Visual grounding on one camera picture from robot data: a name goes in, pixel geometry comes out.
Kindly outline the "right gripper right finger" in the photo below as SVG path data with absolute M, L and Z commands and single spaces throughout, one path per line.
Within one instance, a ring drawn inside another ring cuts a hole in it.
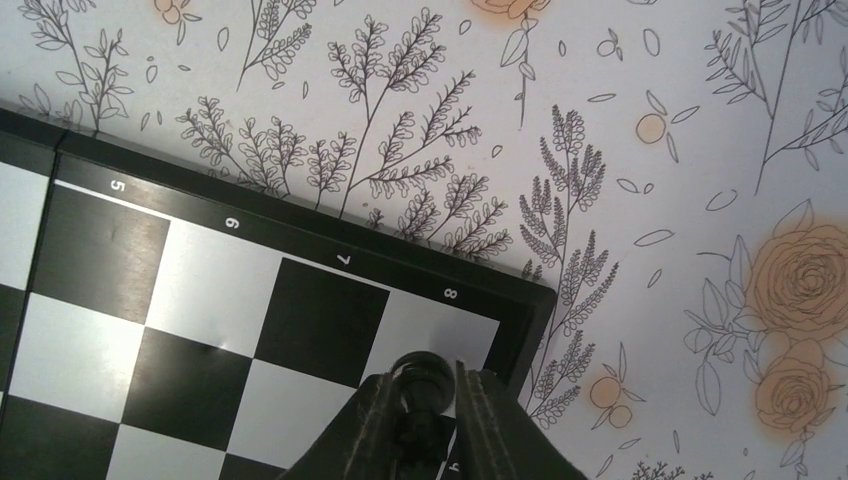
M 458 361 L 455 410 L 462 478 L 586 480 L 493 372 Z

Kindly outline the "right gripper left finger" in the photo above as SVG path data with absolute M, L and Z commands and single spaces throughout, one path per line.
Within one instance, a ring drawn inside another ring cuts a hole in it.
M 399 389 L 390 373 L 363 381 L 283 479 L 389 479 L 399 417 Z

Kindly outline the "black rook chess piece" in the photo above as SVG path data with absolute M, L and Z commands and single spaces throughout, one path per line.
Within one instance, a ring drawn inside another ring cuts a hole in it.
M 448 433 L 443 413 L 455 395 L 452 368 L 430 351 L 414 351 L 392 366 L 400 395 L 394 427 L 400 461 L 410 467 L 438 465 L 446 459 Z

